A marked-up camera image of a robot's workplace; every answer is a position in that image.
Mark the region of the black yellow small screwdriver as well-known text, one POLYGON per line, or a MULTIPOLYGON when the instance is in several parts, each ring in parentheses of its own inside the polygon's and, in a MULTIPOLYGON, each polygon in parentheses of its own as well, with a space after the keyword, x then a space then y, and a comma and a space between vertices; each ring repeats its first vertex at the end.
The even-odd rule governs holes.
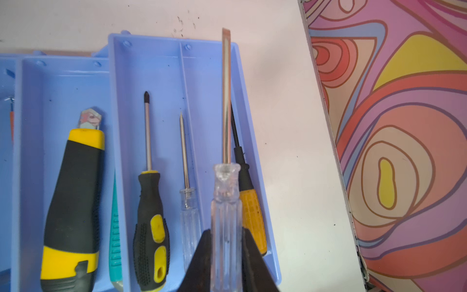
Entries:
POLYGON ((145 148, 147 170, 138 180, 141 195, 137 209, 137 225, 133 240, 133 259, 137 283, 143 292, 160 292, 170 267, 169 229, 159 193, 161 174, 152 166, 150 132, 150 95, 144 93, 145 148))

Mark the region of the white blue plastic tool box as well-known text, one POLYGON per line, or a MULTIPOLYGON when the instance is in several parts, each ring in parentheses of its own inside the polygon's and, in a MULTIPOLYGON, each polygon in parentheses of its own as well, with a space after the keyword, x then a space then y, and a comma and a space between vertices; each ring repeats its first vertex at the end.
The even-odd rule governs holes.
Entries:
POLYGON ((102 115, 105 135, 99 204, 100 254, 94 291, 113 292, 109 232, 116 178, 125 291, 137 292, 133 237, 145 170, 144 93, 151 98, 153 168, 170 232, 164 290, 184 278, 181 195, 184 187, 179 118, 186 127, 190 184, 201 226, 210 228, 213 167, 221 162, 222 47, 220 41, 112 34, 92 57, 1 56, 1 274, 4 292, 41 290, 46 217, 66 141, 83 110, 102 115), (14 142, 10 101, 14 96, 14 142))

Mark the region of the clear handle screwdriver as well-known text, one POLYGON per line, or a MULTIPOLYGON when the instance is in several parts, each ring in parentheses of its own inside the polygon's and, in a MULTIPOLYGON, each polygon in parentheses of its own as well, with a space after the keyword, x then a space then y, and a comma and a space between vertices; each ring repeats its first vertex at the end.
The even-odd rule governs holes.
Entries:
POLYGON ((222 29, 222 163, 214 166, 215 187, 211 203, 212 257, 210 290, 242 291, 242 202, 238 173, 231 161, 231 32, 222 29))

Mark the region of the yellow black utility knife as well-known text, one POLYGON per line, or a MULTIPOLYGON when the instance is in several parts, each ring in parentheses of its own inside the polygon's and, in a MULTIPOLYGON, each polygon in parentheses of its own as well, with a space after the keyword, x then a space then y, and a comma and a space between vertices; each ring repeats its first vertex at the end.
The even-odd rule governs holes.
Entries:
POLYGON ((105 135, 102 115, 81 112, 70 131, 46 217, 41 264, 44 292, 90 292, 99 265, 99 203, 105 135))

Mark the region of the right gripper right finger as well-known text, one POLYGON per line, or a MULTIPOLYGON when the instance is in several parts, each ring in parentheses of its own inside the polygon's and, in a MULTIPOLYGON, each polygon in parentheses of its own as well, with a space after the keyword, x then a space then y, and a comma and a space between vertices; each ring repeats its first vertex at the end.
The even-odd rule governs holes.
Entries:
POLYGON ((244 292, 279 292, 250 230, 242 229, 242 284, 244 292))

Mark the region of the small silver screwdriver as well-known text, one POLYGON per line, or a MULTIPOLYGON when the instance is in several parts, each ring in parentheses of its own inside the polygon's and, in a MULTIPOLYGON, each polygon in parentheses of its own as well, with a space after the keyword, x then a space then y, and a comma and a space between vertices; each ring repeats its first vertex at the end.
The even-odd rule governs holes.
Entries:
POLYGON ((190 186, 186 132, 182 113, 180 114, 180 134, 184 174, 184 188, 180 190, 181 231, 184 269, 187 271, 201 238, 201 219, 199 214, 198 194, 197 191, 190 186))

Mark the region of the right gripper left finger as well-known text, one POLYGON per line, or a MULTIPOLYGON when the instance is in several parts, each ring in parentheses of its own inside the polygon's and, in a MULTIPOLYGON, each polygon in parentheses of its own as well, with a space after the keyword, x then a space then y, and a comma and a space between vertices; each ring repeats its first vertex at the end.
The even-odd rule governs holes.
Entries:
POLYGON ((210 292, 212 258, 211 230, 205 230, 199 240, 186 275, 177 292, 210 292))

